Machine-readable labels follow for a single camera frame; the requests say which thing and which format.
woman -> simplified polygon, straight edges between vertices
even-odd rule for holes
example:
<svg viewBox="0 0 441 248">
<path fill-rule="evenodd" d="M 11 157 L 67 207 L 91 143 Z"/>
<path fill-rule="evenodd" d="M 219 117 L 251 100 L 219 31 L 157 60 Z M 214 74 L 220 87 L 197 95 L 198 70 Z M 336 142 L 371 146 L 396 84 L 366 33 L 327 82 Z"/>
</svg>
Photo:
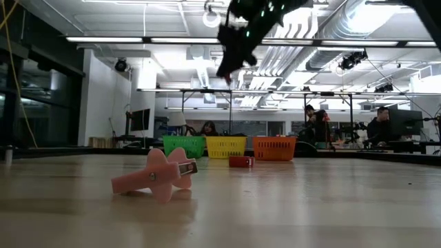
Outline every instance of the woman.
<svg viewBox="0 0 441 248">
<path fill-rule="evenodd" d="M 218 132 L 216 132 L 216 126 L 214 122 L 207 121 L 204 126 L 202 126 L 201 130 L 202 136 L 219 136 Z"/>
</svg>

wooden floor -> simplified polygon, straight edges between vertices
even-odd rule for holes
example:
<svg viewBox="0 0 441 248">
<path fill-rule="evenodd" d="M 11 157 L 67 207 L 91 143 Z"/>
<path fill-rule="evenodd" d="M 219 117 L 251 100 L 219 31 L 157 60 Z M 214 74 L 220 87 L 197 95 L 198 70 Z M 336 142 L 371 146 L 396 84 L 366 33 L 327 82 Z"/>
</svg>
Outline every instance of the wooden floor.
<svg viewBox="0 0 441 248">
<path fill-rule="evenodd" d="M 441 169 L 299 158 L 229 169 L 202 159 L 157 204 L 112 195 L 144 156 L 15 161 L 0 171 L 0 247 L 441 247 Z"/>
</svg>

red block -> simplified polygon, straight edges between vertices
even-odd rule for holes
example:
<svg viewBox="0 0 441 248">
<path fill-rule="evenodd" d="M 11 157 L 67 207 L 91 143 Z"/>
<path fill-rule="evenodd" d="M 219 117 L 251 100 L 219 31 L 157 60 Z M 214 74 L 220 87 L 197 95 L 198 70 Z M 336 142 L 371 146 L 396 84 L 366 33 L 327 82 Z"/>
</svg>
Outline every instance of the red block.
<svg viewBox="0 0 441 248">
<path fill-rule="evenodd" d="M 228 162 L 230 167 L 248 168 L 253 167 L 254 158 L 248 156 L 230 156 Z"/>
</svg>

security camera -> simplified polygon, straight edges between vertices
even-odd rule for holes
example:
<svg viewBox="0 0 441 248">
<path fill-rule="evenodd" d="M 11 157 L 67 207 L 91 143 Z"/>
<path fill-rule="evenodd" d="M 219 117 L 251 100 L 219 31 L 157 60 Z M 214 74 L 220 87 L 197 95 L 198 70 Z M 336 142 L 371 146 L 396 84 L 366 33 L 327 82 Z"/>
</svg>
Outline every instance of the security camera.
<svg viewBox="0 0 441 248">
<path fill-rule="evenodd" d="M 117 72 L 128 72 L 130 70 L 130 65 L 127 64 L 127 59 L 119 58 L 118 62 L 115 64 L 115 70 Z"/>
</svg>

ceiling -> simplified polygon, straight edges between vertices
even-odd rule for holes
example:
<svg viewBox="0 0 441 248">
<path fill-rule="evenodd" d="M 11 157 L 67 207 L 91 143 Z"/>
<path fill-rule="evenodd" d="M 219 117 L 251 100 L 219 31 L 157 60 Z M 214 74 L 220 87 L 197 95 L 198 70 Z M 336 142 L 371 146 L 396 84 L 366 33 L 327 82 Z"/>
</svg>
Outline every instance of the ceiling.
<svg viewBox="0 0 441 248">
<path fill-rule="evenodd" d="M 318 26 L 343 0 L 328 0 L 328 2 L 327 8 L 314 10 Z M 115 0 L 96 2 L 93 0 L 21 0 L 21 3 L 33 14 L 70 36 L 215 37 L 218 30 L 217 27 L 211 28 L 204 24 L 203 1 L 193 2 L 193 4 L 164 1 L 162 4 L 159 0 L 151 1 L 147 5 L 144 3 L 115 4 Z M 207 15 L 208 21 L 213 19 L 214 17 Z M 277 28 L 278 25 L 269 35 L 275 35 Z M 399 9 L 367 38 L 431 39 L 416 13 L 410 8 Z M 119 50 L 141 52 L 149 50 L 162 68 L 158 74 L 158 82 L 170 85 L 173 82 L 188 82 L 191 78 L 198 77 L 197 68 L 187 63 L 188 47 L 188 45 L 102 45 L 95 50 L 96 54 L 106 61 L 114 61 L 112 54 Z M 207 49 L 212 54 L 215 51 L 222 51 L 222 47 L 216 45 L 207 46 Z M 267 51 L 267 47 L 257 47 L 254 54 L 261 62 L 267 55 Z M 401 90 L 408 90 L 410 74 L 418 72 L 418 69 L 430 63 L 441 62 L 438 49 L 371 48 L 367 49 L 367 54 L 370 61 L 383 75 L 392 76 L 394 83 Z M 221 56 L 211 56 L 209 59 L 219 60 L 220 58 Z M 142 59 L 134 58 L 130 61 L 137 64 Z M 308 85 L 311 90 L 316 91 L 340 90 L 342 85 L 345 89 L 351 87 L 351 91 L 366 89 L 370 83 L 383 78 L 377 69 L 370 62 L 363 61 L 362 64 L 342 76 L 341 72 L 336 69 L 336 63 L 331 63 L 328 68 L 311 78 L 314 84 L 308 79 L 301 85 Z M 216 66 L 208 67 L 207 73 L 210 78 L 215 77 Z M 286 80 L 287 74 L 283 73 L 281 77 Z"/>
</svg>

